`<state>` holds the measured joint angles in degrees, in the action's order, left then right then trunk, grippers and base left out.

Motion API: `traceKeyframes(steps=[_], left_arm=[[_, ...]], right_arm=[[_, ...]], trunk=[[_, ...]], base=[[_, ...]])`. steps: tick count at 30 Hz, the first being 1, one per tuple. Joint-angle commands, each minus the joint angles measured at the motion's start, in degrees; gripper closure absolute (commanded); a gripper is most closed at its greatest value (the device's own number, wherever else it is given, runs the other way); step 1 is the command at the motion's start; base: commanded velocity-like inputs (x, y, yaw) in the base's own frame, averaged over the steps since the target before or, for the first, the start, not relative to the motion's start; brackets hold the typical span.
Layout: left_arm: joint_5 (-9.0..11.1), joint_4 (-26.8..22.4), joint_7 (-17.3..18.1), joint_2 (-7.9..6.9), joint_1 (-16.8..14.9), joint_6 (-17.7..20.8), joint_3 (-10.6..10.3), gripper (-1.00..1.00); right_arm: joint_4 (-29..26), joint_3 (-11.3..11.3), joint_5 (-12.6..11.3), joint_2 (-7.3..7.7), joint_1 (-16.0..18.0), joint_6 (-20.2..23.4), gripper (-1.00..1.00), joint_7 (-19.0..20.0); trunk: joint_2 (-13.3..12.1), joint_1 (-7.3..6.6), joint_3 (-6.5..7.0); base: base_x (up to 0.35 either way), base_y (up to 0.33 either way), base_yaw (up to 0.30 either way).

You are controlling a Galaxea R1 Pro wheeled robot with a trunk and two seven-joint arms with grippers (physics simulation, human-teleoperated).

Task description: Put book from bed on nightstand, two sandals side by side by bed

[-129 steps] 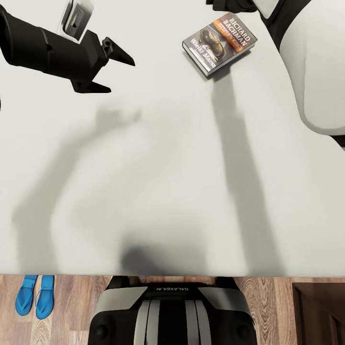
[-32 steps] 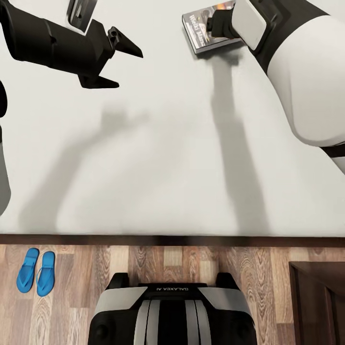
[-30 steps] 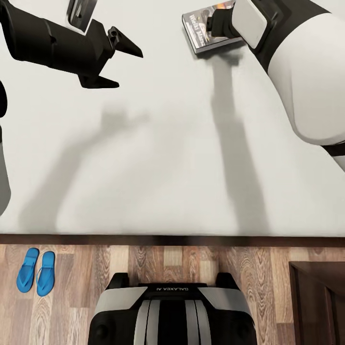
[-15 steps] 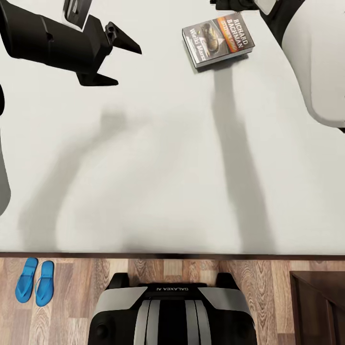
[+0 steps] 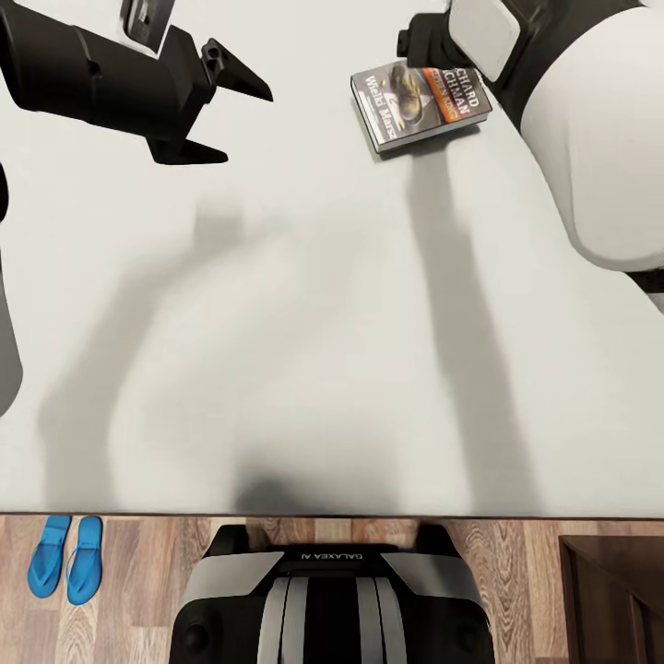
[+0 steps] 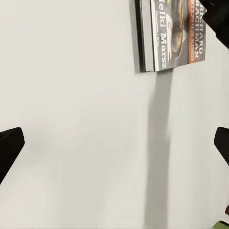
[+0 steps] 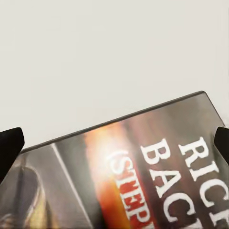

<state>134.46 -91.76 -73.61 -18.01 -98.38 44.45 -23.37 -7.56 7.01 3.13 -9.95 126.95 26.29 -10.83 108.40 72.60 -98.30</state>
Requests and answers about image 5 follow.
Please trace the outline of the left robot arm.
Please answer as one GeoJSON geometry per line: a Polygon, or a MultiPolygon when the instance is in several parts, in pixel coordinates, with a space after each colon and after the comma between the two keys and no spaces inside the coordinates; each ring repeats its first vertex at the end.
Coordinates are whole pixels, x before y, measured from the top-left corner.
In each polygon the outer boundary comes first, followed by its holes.
{"type": "MultiPolygon", "coordinates": [[[[213,164],[222,150],[187,139],[217,88],[273,102],[270,86],[209,38],[196,50],[189,32],[171,25],[175,0],[120,0],[111,40],[66,25],[14,0],[0,0],[0,69],[21,110],[143,136],[154,163],[213,164]]],[[[0,222],[9,189],[0,162],[0,222]]],[[[23,364],[0,269],[0,418],[16,400],[23,364]]]]}

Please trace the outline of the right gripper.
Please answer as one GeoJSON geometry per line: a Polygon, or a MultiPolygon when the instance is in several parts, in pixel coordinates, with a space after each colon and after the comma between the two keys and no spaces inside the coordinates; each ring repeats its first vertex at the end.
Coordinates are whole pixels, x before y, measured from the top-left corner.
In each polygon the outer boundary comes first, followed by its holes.
{"type": "Polygon", "coordinates": [[[418,12],[409,27],[402,30],[397,40],[397,58],[407,60],[408,68],[436,68],[440,71],[473,68],[467,62],[454,64],[446,55],[443,44],[443,31],[446,21],[451,17],[451,8],[447,12],[418,12]]]}

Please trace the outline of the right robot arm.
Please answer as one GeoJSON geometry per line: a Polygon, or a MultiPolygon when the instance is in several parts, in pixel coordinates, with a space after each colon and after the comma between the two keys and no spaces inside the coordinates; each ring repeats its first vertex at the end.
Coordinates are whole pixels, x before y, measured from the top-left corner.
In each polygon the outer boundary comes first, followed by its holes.
{"type": "Polygon", "coordinates": [[[569,243],[664,316],[664,14],[638,0],[448,0],[397,40],[473,68],[525,140],[569,243]]]}

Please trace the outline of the hardback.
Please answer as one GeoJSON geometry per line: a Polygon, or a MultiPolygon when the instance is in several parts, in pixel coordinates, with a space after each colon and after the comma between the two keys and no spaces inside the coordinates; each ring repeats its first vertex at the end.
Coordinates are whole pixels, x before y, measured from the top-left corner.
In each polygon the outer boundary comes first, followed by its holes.
{"type": "Polygon", "coordinates": [[[408,68],[407,60],[351,77],[377,154],[487,121],[492,104],[473,68],[408,68]]]}

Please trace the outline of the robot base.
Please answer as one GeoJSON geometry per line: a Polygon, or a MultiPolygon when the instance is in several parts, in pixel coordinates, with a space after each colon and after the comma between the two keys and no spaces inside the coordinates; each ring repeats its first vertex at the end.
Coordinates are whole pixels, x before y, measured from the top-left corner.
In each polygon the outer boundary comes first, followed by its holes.
{"type": "Polygon", "coordinates": [[[385,576],[397,595],[407,664],[495,664],[474,574],[443,525],[419,527],[416,553],[397,545],[268,545],[248,553],[245,526],[222,525],[190,575],[169,664],[257,664],[264,608],[278,576],[385,576]]]}

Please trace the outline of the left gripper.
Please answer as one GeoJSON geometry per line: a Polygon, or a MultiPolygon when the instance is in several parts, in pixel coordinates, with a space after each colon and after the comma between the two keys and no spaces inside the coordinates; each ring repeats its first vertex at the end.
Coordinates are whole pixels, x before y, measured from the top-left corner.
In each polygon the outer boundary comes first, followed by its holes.
{"type": "Polygon", "coordinates": [[[89,64],[93,107],[87,124],[143,136],[154,163],[228,161],[226,152],[187,139],[218,87],[273,102],[270,86],[214,38],[200,56],[191,34],[171,25],[160,57],[152,58],[72,27],[89,64]]]}

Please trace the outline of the sandal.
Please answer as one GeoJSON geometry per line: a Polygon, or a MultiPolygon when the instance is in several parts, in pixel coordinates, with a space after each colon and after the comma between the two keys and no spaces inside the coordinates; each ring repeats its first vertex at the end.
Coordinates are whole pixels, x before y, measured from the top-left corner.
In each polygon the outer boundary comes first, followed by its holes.
{"type": "Polygon", "coordinates": [[[72,516],[48,516],[41,542],[35,555],[31,555],[28,571],[30,590],[37,598],[50,597],[57,589],[65,538],[71,523],[72,516]]]}
{"type": "MultiPolygon", "coordinates": [[[[78,525],[77,552],[68,577],[68,564],[65,570],[67,599],[81,606],[88,602],[101,584],[101,537],[102,520],[96,516],[85,516],[78,525]]],[[[71,555],[71,557],[72,557],[71,555]]]]}

